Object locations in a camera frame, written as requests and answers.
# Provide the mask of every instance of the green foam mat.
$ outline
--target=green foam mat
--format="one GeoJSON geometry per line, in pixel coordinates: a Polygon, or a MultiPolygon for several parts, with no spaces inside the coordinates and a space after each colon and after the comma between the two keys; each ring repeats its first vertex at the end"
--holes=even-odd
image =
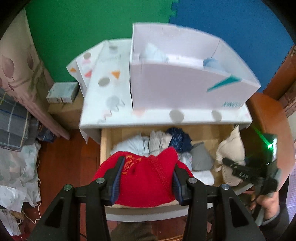
{"type": "Polygon", "coordinates": [[[168,23],[173,0],[31,0],[27,18],[37,52],[55,82],[66,66],[105,39],[131,38],[132,23],[168,23]]]}

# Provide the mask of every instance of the blue plaid blanket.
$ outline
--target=blue plaid blanket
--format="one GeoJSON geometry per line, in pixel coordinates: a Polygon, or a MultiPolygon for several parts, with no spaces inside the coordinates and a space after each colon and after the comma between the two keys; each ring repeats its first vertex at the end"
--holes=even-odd
{"type": "Polygon", "coordinates": [[[30,122],[26,108],[0,88],[0,147],[20,150],[29,139],[30,122]]]}

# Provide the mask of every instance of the person's hand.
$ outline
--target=person's hand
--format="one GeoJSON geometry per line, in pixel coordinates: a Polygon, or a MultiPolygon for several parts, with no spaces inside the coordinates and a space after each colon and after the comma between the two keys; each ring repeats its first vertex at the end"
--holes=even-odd
{"type": "Polygon", "coordinates": [[[271,219],[279,211],[279,192],[273,193],[272,197],[260,195],[256,200],[255,200],[255,194],[252,194],[251,200],[253,202],[250,205],[250,210],[253,210],[256,207],[257,203],[265,208],[265,213],[264,213],[265,220],[271,219]]]}

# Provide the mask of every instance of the pink floral curtain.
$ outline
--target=pink floral curtain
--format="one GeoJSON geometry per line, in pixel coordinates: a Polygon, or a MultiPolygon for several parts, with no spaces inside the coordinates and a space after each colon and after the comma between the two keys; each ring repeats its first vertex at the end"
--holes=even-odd
{"type": "Polygon", "coordinates": [[[47,112],[47,93],[53,85],[35,49],[25,10],[22,10],[0,40],[0,87],[58,137],[70,139],[47,112]]]}

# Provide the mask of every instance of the pink triangle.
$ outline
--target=pink triangle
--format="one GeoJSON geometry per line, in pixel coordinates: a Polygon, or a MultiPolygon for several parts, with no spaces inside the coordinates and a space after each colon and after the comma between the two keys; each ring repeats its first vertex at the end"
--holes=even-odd
{"type": "Polygon", "coordinates": [[[85,77],[90,77],[91,76],[91,72],[92,72],[92,70],[88,71],[84,76],[85,77]]]}

